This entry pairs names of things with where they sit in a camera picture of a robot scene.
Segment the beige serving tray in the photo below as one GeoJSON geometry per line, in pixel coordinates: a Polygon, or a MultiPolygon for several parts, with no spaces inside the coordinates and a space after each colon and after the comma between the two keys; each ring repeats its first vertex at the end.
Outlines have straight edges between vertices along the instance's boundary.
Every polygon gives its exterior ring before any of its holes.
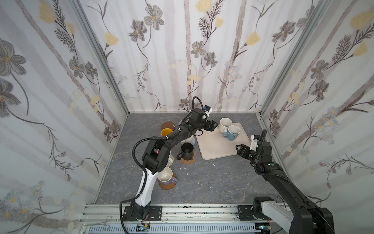
{"type": "Polygon", "coordinates": [[[250,146],[251,140],[240,123],[233,123],[240,129],[240,134],[234,141],[229,141],[223,137],[218,129],[213,132],[203,131],[201,136],[197,136],[197,143],[200,149],[201,157],[204,160],[213,160],[223,157],[229,157],[237,154],[236,145],[244,144],[250,146]]]}

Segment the blue mug white inside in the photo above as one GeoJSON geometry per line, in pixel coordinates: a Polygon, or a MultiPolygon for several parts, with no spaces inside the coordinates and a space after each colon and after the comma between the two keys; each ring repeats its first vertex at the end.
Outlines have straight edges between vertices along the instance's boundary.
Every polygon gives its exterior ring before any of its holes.
{"type": "Polygon", "coordinates": [[[223,133],[223,137],[229,141],[234,141],[240,133],[241,129],[236,125],[232,125],[228,127],[226,132],[223,133]]]}

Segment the dark brown round coaster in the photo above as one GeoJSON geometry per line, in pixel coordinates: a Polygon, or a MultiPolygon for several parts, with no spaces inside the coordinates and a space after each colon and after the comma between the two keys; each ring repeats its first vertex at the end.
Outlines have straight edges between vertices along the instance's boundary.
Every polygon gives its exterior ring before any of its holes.
{"type": "Polygon", "coordinates": [[[171,130],[175,130],[175,124],[172,122],[172,121],[167,121],[167,122],[164,122],[162,125],[161,125],[161,130],[164,130],[164,129],[171,129],[171,130]]]}

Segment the yellow mug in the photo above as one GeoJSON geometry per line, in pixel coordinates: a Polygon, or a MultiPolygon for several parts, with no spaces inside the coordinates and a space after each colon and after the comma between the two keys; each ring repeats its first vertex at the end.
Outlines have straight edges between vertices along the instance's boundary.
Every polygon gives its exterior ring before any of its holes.
{"type": "Polygon", "coordinates": [[[168,136],[169,134],[171,134],[173,132],[172,129],[170,128],[164,128],[162,131],[161,131],[161,136],[162,137],[166,137],[168,136]]]}

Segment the black mug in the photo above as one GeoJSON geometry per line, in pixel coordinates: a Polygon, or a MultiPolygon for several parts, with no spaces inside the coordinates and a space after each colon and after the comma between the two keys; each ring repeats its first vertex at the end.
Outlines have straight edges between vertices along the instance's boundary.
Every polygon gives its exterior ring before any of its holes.
{"type": "Polygon", "coordinates": [[[181,146],[181,152],[177,155],[178,160],[192,160],[194,155],[194,146],[191,143],[184,143],[181,146]]]}

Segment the brown paw print coaster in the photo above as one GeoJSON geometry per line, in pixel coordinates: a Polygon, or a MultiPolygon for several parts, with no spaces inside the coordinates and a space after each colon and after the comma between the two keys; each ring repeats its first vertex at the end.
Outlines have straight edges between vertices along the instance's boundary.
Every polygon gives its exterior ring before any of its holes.
{"type": "Polygon", "coordinates": [[[189,165],[189,164],[195,163],[195,161],[196,161],[196,154],[197,154],[197,152],[194,151],[193,152],[193,156],[192,156],[192,158],[190,160],[181,159],[180,162],[182,164],[184,164],[184,165],[189,165]]]}

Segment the lavender mug white inside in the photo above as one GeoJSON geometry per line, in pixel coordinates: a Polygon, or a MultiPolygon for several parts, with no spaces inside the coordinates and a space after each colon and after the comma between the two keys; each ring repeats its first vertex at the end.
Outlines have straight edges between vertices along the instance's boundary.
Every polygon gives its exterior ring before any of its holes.
{"type": "Polygon", "coordinates": [[[173,174],[170,167],[165,167],[157,176],[159,183],[163,186],[176,185],[178,183],[177,177],[173,174]]]}

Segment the white mug red inside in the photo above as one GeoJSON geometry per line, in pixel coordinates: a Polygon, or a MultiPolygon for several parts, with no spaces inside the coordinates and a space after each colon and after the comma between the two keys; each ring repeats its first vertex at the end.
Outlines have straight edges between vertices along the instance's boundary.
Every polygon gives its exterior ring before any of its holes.
{"type": "Polygon", "coordinates": [[[171,167],[173,163],[174,163],[174,156],[172,155],[172,153],[170,153],[168,156],[167,167],[171,167]]]}

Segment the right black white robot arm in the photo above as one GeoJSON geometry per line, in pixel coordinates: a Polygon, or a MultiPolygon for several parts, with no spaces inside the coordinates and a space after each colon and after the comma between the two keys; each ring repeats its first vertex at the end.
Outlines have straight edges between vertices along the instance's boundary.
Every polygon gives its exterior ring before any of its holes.
{"type": "Polygon", "coordinates": [[[311,201],[287,177],[283,168],[273,161],[269,142],[261,141],[255,149],[244,144],[235,146],[237,154],[250,161],[257,175],[262,176],[279,193],[285,206],[270,197],[255,198],[251,207],[257,220],[269,218],[289,234],[333,234],[332,213],[311,201]]]}

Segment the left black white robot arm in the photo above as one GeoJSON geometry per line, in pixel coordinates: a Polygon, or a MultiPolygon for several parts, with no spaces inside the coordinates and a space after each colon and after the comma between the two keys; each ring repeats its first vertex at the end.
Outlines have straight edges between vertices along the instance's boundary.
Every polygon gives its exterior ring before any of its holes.
{"type": "Polygon", "coordinates": [[[203,106],[198,97],[193,97],[192,102],[198,100],[199,108],[192,105],[192,110],[183,118],[181,123],[166,136],[152,136],[138,141],[131,152],[132,159],[142,169],[142,181],[134,198],[123,200],[119,203],[120,224],[124,233],[128,233],[125,227],[125,214],[122,209],[124,203],[129,203],[131,218],[143,221],[150,213],[152,192],[157,176],[166,168],[171,149],[195,135],[197,131],[213,132],[218,123],[211,121],[209,115],[212,113],[210,106],[203,106]]]}

